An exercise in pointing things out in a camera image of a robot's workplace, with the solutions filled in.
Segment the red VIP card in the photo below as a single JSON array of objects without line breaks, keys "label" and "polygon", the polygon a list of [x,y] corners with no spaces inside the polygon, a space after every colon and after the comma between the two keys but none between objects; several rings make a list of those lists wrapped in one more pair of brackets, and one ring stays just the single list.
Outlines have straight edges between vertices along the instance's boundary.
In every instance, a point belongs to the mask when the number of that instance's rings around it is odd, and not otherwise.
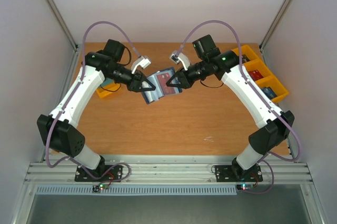
[{"label": "red VIP card", "polygon": [[178,94],[178,88],[176,87],[170,87],[167,86],[167,81],[171,78],[172,73],[170,71],[163,71],[163,72],[159,72],[156,76],[158,83],[161,87],[161,90],[163,92],[163,96],[169,96],[169,95],[174,95],[174,94]]}]

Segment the blue leather card holder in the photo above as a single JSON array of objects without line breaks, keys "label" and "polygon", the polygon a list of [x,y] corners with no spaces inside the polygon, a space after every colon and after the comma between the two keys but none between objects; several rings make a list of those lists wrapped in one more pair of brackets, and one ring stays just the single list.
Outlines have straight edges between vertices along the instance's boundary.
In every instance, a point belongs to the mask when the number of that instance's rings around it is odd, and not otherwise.
[{"label": "blue leather card holder", "polygon": [[152,75],[148,76],[147,79],[155,85],[154,91],[142,92],[142,97],[145,100],[146,104],[151,104],[158,101],[160,98],[169,95],[176,95],[182,93],[182,89],[179,87],[169,87],[166,85],[166,82],[175,74],[175,69],[169,67]]}]

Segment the teal credit card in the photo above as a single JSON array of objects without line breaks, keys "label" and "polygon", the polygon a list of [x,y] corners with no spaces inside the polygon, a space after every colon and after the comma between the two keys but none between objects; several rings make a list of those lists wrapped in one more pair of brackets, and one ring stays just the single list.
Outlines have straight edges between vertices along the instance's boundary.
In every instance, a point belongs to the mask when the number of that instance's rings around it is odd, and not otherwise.
[{"label": "teal credit card", "polygon": [[113,80],[107,79],[107,80],[105,80],[105,81],[101,84],[101,86],[102,86],[102,87],[106,87],[107,85],[112,84],[112,83],[113,83]]}]

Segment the red credit card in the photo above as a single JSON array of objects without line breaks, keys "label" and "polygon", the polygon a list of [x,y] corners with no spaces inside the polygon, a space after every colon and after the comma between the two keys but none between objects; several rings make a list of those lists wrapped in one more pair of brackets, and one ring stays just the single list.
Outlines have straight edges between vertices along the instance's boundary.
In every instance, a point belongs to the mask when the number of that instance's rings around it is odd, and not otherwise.
[{"label": "red credit card", "polygon": [[249,75],[253,81],[258,81],[264,78],[264,76],[258,70],[249,71]]}]

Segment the blue credit card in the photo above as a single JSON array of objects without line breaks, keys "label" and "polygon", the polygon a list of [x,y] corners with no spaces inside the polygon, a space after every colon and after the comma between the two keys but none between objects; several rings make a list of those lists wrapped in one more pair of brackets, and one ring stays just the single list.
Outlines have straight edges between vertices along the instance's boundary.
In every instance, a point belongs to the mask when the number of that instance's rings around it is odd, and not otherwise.
[{"label": "blue credit card", "polygon": [[271,87],[263,87],[262,91],[270,100],[277,97],[276,93],[272,90]]}]

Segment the black credit card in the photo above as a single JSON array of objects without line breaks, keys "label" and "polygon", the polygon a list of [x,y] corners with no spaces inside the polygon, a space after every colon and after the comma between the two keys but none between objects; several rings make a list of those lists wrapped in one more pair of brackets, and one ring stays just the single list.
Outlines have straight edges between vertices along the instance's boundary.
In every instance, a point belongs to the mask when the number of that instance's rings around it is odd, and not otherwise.
[{"label": "black credit card", "polygon": [[242,63],[247,63],[249,61],[250,61],[250,59],[245,54],[243,54],[242,55]]}]

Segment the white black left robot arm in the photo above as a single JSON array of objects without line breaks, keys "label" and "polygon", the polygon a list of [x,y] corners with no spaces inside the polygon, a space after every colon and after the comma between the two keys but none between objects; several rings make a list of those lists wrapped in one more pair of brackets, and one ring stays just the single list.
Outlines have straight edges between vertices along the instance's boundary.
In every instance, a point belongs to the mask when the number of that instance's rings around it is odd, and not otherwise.
[{"label": "white black left robot arm", "polygon": [[105,47],[89,52],[85,57],[73,85],[49,115],[40,115],[37,126],[45,145],[45,153],[52,149],[73,159],[76,164],[87,168],[87,174],[94,181],[102,180],[106,167],[102,157],[92,151],[77,129],[81,115],[96,89],[106,80],[126,85],[131,92],[154,91],[155,85],[137,68],[150,65],[146,56],[140,56],[127,69],[120,63],[125,46],[115,40],[108,40]]}]

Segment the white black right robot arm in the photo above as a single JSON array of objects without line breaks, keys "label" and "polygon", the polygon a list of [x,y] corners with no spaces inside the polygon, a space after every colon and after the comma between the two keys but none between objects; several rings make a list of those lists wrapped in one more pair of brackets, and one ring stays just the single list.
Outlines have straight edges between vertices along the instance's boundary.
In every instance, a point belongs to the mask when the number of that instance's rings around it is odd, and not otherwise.
[{"label": "white black right robot arm", "polygon": [[283,112],[266,96],[233,51],[221,52],[210,35],[192,44],[200,62],[191,64],[183,53],[174,51],[170,59],[183,66],[166,85],[189,89],[196,81],[215,75],[244,104],[258,128],[249,136],[244,151],[232,161],[231,174],[237,181],[244,180],[259,160],[288,138],[294,115],[291,111]]}]

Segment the yellow bin left side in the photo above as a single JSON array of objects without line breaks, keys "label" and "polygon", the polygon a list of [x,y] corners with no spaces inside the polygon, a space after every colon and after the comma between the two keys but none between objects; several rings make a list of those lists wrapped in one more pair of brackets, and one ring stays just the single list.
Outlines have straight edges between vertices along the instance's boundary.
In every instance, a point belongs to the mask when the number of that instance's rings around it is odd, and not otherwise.
[{"label": "yellow bin left side", "polygon": [[101,84],[99,87],[96,89],[96,93],[100,99],[103,99],[112,93],[115,93],[121,89],[121,84],[120,83],[115,83],[113,81],[112,84],[107,85],[106,87],[102,87]]}]

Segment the yellow bin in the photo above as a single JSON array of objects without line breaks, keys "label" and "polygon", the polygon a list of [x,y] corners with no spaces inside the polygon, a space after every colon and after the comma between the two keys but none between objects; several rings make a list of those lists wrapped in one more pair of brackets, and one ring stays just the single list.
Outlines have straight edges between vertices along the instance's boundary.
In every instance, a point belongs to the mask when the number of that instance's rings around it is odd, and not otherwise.
[{"label": "yellow bin", "polygon": [[112,93],[115,93],[121,89],[121,84],[120,83],[115,83],[113,81],[112,84],[107,85],[106,87],[102,87],[101,84],[99,87],[96,89],[96,93],[100,99],[103,99]]},{"label": "yellow bin", "polygon": [[249,45],[241,46],[241,52],[242,55],[245,54],[250,59],[249,62],[253,62],[259,59],[259,56],[253,51],[253,49]]},{"label": "yellow bin", "polygon": [[264,77],[255,83],[273,103],[279,103],[289,95],[289,91],[275,76]]},{"label": "yellow bin", "polygon": [[244,64],[249,76],[253,81],[272,76],[272,72],[261,60],[253,60]]}]

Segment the yellow bin far right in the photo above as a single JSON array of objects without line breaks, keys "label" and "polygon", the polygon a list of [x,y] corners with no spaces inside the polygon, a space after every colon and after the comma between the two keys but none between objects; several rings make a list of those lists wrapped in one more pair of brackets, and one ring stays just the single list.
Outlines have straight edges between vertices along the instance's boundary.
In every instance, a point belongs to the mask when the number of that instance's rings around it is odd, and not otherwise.
[{"label": "yellow bin far right", "polygon": [[245,54],[250,59],[249,62],[253,62],[259,59],[259,56],[253,51],[253,49],[249,45],[241,46],[241,52],[242,55]]}]

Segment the yellow bin middle right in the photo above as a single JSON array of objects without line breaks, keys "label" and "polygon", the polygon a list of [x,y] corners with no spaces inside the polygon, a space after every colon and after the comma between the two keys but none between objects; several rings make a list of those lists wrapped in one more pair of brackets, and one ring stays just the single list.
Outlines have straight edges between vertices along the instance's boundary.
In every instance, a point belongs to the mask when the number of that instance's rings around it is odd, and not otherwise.
[{"label": "yellow bin middle right", "polygon": [[244,64],[249,76],[253,81],[272,76],[272,72],[261,60],[253,60]]}]

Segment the yellow bin near right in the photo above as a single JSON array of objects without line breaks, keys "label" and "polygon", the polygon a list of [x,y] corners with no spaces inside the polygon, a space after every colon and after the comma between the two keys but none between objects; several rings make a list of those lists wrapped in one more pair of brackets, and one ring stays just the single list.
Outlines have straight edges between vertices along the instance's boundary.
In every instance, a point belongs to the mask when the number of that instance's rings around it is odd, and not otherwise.
[{"label": "yellow bin near right", "polygon": [[264,77],[255,83],[273,103],[279,103],[289,95],[289,91],[275,76]]}]

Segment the left small circuit board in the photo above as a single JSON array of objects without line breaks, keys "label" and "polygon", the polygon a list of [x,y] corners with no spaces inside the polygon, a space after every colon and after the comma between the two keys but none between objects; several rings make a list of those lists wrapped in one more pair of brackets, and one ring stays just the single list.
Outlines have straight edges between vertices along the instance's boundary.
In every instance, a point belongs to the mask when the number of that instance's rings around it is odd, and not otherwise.
[{"label": "left small circuit board", "polygon": [[108,188],[109,188],[108,184],[99,184],[99,185],[92,186],[92,192],[93,193],[100,193],[104,190],[107,190]]}]

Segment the small circuit board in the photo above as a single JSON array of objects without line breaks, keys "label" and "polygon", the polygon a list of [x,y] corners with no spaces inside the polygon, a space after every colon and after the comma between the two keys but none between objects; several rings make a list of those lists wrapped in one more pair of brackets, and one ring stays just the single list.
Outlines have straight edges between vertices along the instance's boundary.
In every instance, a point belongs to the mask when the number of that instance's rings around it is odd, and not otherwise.
[{"label": "small circuit board", "polygon": [[254,184],[247,184],[247,183],[242,183],[242,184],[237,184],[236,188],[239,191],[247,191],[247,190],[252,190],[255,188]]},{"label": "small circuit board", "polygon": [[108,184],[99,184],[99,185],[92,186],[92,192],[93,193],[100,193],[104,190],[107,190],[108,188],[109,188]]}]

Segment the right small circuit board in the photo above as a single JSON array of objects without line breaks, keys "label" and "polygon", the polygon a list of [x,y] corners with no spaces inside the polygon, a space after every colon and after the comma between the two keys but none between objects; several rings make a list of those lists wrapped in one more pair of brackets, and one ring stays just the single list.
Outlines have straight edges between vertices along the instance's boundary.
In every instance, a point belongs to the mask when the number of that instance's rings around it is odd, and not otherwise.
[{"label": "right small circuit board", "polygon": [[255,188],[254,184],[247,184],[247,183],[242,183],[242,184],[237,184],[236,188],[239,191],[247,191],[247,190],[252,190]]}]

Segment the left aluminium corner post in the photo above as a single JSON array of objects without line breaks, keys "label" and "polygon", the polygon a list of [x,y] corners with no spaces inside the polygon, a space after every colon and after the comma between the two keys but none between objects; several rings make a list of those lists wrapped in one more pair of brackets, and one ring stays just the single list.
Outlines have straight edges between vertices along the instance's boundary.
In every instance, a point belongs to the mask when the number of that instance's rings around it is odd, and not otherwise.
[{"label": "left aluminium corner post", "polygon": [[73,35],[70,33],[70,30],[68,28],[68,26],[66,25],[56,3],[54,2],[54,0],[45,0],[47,5],[49,6],[52,14],[54,15],[58,25],[60,26],[60,28],[62,29],[63,33],[65,34],[68,42],[70,43],[71,47],[73,48],[74,51],[77,50],[78,45],[75,42],[75,39],[73,38]]}]

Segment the aluminium corner post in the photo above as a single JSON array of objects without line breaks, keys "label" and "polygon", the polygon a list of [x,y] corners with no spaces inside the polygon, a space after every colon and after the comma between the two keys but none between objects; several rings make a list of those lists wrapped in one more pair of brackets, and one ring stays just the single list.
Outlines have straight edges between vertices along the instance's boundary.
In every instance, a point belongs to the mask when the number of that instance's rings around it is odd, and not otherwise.
[{"label": "aluminium corner post", "polygon": [[267,29],[267,32],[264,35],[264,37],[263,37],[263,39],[262,39],[262,41],[259,45],[260,51],[263,51],[264,48],[266,47],[268,41],[270,40],[270,38],[272,37],[272,35],[276,31],[278,25],[280,24],[282,18],[285,16],[285,14],[286,14],[288,8],[290,7],[292,1],[293,0],[283,0],[282,1],[279,10],[277,11],[273,21],[271,22],[271,25]]},{"label": "aluminium corner post", "polygon": [[68,26],[66,25],[56,3],[54,2],[54,0],[45,0],[47,5],[49,6],[52,14],[54,15],[58,25],[60,26],[60,28],[62,29],[63,33],[65,34],[68,42],[70,43],[71,47],[73,48],[74,51],[77,50],[78,45],[75,42],[75,39],[73,38],[73,35],[70,33],[70,30],[68,28]]}]

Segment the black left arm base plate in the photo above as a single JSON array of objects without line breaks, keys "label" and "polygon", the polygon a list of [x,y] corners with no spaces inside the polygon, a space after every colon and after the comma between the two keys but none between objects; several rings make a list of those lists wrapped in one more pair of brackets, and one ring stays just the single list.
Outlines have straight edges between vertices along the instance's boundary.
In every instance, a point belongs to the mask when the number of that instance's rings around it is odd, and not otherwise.
[{"label": "black left arm base plate", "polygon": [[78,167],[75,172],[75,182],[120,182],[123,174],[122,165],[99,165],[95,170]]}]

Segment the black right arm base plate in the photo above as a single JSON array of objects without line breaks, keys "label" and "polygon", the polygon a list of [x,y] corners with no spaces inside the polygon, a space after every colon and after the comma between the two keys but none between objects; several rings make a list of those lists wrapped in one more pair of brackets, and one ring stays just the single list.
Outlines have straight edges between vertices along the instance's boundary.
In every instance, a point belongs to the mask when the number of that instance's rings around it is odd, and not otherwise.
[{"label": "black right arm base plate", "polygon": [[215,177],[217,182],[262,182],[263,176],[259,165],[248,170],[235,170],[232,165],[216,165]]}]

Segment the right aluminium corner post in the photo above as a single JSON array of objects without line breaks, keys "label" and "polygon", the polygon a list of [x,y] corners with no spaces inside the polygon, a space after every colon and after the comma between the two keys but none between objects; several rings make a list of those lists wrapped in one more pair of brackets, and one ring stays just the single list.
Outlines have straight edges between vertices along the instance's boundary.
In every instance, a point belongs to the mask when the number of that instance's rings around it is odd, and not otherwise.
[{"label": "right aluminium corner post", "polygon": [[264,48],[266,47],[268,41],[270,40],[270,38],[272,37],[272,35],[276,31],[278,25],[280,24],[282,18],[285,16],[285,14],[286,14],[288,8],[290,7],[292,1],[293,0],[283,0],[282,1],[279,10],[277,11],[273,21],[271,22],[271,25],[267,29],[267,32],[264,35],[264,37],[263,37],[263,39],[262,39],[262,41],[259,45],[260,51],[263,51]]}]

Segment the aluminium rail base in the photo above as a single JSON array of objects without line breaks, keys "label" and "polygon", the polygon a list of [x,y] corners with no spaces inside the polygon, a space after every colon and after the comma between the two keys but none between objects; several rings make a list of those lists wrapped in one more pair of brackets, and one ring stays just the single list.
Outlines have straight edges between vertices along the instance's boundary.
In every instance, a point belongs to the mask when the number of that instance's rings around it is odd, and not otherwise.
[{"label": "aluminium rail base", "polygon": [[[230,164],[232,155],[131,155],[106,154],[107,164],[127,163],[131,175],[123,184],[215,184],[215,165]],[[282,161],[269,156],[259,164],[262,184],[312,184],[306,163]],[[73,184],[77,166],[64,160],[54,168],[45,162],[28,166],[25,184]]]}]

